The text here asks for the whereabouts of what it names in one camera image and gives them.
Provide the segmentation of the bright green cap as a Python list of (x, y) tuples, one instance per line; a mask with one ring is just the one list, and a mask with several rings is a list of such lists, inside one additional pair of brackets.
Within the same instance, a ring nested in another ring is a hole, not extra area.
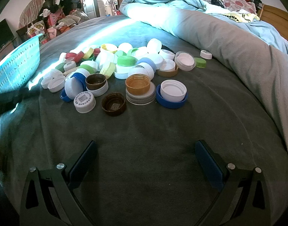
[(136, 65), (137, 59), (133, 56), (119, 56), (117, 59), (117, 65), (130, 67)]

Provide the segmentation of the black television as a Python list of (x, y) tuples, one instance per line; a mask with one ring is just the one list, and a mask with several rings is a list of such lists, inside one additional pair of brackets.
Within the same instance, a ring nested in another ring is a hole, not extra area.
[(0, 22), (0, 49), (15, 38), (6, 19)]

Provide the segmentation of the light blue grey duvet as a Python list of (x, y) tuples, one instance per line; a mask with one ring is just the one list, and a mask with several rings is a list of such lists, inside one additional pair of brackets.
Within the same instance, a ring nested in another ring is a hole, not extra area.
[(268, 23), (236, 22), (203, 0), (123, 0), (127, 17), (207, 50), (264, 105), (288, 151), (288, 42)]

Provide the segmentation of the clear flat lid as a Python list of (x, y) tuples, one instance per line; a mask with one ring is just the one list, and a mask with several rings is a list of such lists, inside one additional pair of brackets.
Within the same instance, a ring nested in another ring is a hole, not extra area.
[(150, 88), (148, 92), (146, 92), (143, 95), (134, 95), (131, 94), (127, 89), (126, 89), (126, 99), (128, 102), (134, 104), (134, 105), (147, 105), (151, 102), (154, 101), (156, 98), (156, 86), (154, 83), (150, 83)]

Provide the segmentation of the amber orange open cap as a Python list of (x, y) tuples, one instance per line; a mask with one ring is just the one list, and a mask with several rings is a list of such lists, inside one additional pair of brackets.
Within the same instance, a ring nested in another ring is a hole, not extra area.
[(134, 74), (129, 76), (126, 81), (126, 89), (130, 94), (143, 95), (150, 89), (150, 79), (144, 74)]

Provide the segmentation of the brown cap on white cap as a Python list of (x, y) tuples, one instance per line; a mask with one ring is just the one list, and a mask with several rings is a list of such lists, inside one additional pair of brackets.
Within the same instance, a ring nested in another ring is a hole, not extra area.
[(106, 76), (100, 73), (94, 73), (89, 75), (85, 82), (86, 87), (89, 90), (97, 90), (102, 88), (106, 84)]

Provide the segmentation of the large blue cap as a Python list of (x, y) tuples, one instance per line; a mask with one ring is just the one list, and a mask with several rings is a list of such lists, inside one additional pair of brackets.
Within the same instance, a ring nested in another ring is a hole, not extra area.
[(161, 84), (156, 87), (156, 101), (163, 107), (167, 109), (180, 109), (182, 108), (186, 101), (188, 100), (188, 93), (185, 94), (182, 100), (174, 101), (171, 98), (164, 98), (161, 93)]

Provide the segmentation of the light blue perforated basket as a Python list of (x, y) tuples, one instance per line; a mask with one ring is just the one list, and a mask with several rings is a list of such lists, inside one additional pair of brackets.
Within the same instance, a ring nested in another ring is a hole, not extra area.
[(37, 70), (40, 63), (38, 34), (12, 50), (0, 61), (0, 94), (22, 87)]

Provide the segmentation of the cluttered side table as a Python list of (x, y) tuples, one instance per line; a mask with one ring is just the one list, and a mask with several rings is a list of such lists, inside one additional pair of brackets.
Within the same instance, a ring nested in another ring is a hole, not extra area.
[(32, 0), (20, 15), (16, 33), (22, 42), (39, 35), (44, 45), (87, 20), (81, 0)]

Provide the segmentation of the white cap in blue cap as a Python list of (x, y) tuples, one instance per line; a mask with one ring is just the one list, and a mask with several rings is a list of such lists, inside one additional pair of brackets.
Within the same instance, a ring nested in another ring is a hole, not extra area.
[(165, 80), (161, 83), (161, 93), (164, 98), (180, 101), (187, 93), (186, 86), (177, 80)]

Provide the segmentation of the wooden headboard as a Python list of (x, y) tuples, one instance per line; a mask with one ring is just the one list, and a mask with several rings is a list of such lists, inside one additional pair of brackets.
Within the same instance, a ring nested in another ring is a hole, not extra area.
[(288, 12), (263, 4), (258, 16), (261, 21), (265, 21), (274, 26), (280, 35), (288, 41)]

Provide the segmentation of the dark brown open cap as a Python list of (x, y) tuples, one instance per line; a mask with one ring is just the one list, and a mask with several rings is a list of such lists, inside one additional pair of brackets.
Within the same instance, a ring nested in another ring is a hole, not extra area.
[(118, 92), (106, 95), (102, 100), (102, 109), (109, 116), (118, 116), (127, 108), (125, 97)]

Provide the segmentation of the white QR code cap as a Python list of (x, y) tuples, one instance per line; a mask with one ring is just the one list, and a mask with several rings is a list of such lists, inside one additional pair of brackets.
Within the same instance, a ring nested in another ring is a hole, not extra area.
[(74, 98), (74, 107), (81, 114), (90, 112), (95, 108), (95, 105), (94, 95), (89, 91), (81, 92)]

